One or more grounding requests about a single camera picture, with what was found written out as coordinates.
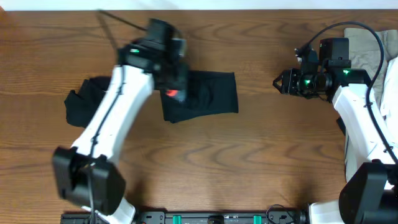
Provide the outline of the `black leggings with grey waistband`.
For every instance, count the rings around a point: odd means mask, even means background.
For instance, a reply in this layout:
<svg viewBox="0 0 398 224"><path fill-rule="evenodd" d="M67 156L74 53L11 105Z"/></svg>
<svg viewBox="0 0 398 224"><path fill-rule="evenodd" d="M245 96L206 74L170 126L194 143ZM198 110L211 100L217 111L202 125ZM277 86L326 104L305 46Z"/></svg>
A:
<svg viewBox="0 0 398 224"><path fill-rule="evenodd" d="M238 94L233 72L191 71L184 101L178 93L161 91L165 121L177 123L200 116L238 113Z"/></svg>

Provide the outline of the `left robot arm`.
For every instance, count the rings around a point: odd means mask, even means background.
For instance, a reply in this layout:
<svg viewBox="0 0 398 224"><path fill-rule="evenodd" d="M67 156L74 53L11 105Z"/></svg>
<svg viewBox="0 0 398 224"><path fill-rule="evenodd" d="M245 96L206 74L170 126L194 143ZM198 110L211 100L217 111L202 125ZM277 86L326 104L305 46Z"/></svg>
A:
<svg viewBox="0 0 398 224"><path fill-rule="evenodd" d="M58 194L83 209L62 223L132 223L135 208L124 196L118 170L123 142L153 91L171 91L183 101L188 66L186 43L173 25L151 19L145 36L116 49L109 87L90 123L71 147L52 156Z"/></svg>

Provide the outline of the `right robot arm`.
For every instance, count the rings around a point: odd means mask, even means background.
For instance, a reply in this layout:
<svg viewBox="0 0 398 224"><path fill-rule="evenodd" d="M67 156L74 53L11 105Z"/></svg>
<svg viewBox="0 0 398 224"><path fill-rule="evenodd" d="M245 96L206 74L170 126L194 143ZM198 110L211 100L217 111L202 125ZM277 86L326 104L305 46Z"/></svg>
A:
<svg viewBox="0 0 398 224"><path fill-rule="evenodd" d="M300 68L274 81L281 94L325 97L345 131L346 185L338 199L312 203L307 223L397 223L397 147L377 107L371 79L352 68L347 38L323 39L295 50Z"/></svg>

